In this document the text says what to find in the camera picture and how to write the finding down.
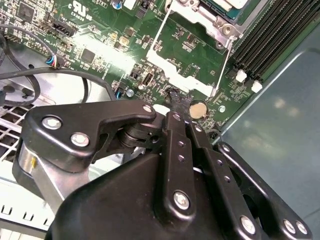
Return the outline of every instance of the chip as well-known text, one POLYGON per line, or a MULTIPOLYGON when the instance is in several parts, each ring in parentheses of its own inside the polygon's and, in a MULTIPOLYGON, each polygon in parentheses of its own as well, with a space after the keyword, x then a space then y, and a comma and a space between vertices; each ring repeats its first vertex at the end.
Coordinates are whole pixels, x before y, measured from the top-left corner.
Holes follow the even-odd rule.
POLYGON ((132 28, 126 28, 124 33, 127 34, 129 37, 132 37, 135 34, 135 31, 132 28))
POLYGON ((96 54, 88 49, 84 49, 81 55, 81 59, 86 62, 91 64, 95 58, 96 54))
POLYGON ((124 37, 124 36, 121 36, 121 37, 119 38, 119 43, 120 43, 121 45, 123 45, 123 46, 128 46, 129 43, 130 43, 130 40, 129 40, 128 38, 124 37))
POLYGON ((23 2, 20 2, 19 10, 17 12, 18 17, 30 23, 34 18, 34 13, 35 10, 32 7, 23 2))
POLYGON ((119 48, 120 47, 120 43, 117 41, 115 44, 114 44, 114 48, 119 48))

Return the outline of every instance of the ventilation grille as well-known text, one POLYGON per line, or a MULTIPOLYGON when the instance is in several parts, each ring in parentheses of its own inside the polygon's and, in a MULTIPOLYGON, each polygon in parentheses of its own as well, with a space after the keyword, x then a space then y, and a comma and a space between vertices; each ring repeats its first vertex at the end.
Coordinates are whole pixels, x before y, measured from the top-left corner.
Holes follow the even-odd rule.
POLYGON ((0 162, 3 160, 13 161, 23 120, 28 110, 33 107, 33 105, 0 107, 0 162))

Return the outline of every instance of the white connector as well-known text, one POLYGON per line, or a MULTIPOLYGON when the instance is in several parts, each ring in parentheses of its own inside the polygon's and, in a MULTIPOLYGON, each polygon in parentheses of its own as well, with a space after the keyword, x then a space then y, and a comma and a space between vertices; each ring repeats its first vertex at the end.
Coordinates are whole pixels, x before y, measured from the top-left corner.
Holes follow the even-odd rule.
POLYGON ((239 83, 243 83, 246 78, 247 74, 242 69, 240 69, 235 76, 235 80, 237 80, 239 83))
POLYGON ((261 89, 262 89, 262 84, 259 81, 255 80, 251 87, 251 90, 254 93, 258 93, 261 89))

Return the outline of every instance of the black plastic bracket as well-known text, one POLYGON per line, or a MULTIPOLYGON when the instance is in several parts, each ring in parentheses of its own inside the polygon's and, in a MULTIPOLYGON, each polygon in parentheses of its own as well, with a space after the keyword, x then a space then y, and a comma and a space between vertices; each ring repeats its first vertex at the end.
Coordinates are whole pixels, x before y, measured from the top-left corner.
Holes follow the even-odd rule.
POLYGON ((219 142, 214 149, 225 156, 242 195, 251 206, 254 217, 270 238, 312 239, 307 224, 279 197, 278 194, 227 143, 219 142))
POLYGON ((192 141, 192 156, 203 170, 214 212, 219 225, 230 239, 262 239, 262 231, 252 216, 230 171, 225 157, 212 149, 205 131, 195 123, 188 126, 192 141), (242 221, 250 221, 245 229, 242 221))
POLYGON ((95 159, 106 157, 108 147, 120 128, 136 123, 150 123, 156 111, 142 100, 92 102, 36 107, 24 121, 21 138, 27 148, 68 172, 81 172, 95 159), (62 126, 53 130, 42 120, 54 117, 62 126), (88 136, 85 147, 74 145, 74 133, 88 136))
POLYGON ((180 231, 193 221, 197 209, 191 142, 185 121, 171 111, 166 115, 163 134, 154 210, 162 224, 180 231))

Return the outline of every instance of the capacitor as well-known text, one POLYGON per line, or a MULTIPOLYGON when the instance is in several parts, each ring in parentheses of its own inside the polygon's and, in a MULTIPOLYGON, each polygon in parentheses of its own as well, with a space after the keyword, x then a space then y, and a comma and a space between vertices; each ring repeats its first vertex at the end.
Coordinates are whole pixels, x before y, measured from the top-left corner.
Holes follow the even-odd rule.
POLYGON ((128 96, 128 98, 132 98, 135 95, 135 92, 132 89, 128 89, 125 94, 128 96))
POLYGON ((119 1, 119 2, 116 2, 116 1, 113 1, 112 2, 112 7, 116 10, 119 10, 122 8, 122 3, 119 1))

